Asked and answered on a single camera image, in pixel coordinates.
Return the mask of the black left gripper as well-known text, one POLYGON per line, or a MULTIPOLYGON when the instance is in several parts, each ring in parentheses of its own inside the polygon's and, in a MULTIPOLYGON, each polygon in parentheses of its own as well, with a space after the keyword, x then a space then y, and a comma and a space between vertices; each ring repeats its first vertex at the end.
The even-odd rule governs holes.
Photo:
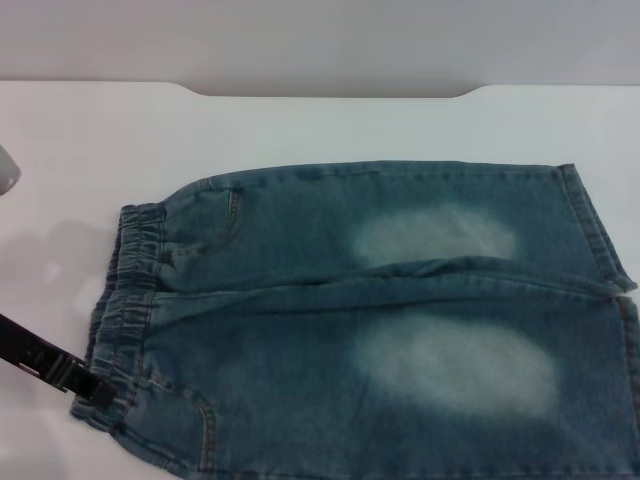
POLYGON ((39 374, 50 386, 71 391, 96 407, 110 406, 117 393, 111 383, 90 372, 81 359, 42 340, 2 314, 0 358, 30 374, 39 374))

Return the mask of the blue denim shorts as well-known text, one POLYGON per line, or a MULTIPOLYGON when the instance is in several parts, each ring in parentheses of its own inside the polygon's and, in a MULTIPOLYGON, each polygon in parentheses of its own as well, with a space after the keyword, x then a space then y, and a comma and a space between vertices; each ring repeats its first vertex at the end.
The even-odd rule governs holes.
POLYGON ((186 480, 640 480, 640 320, 575 167, 236 172, 121 210, 72 415, 186 480))

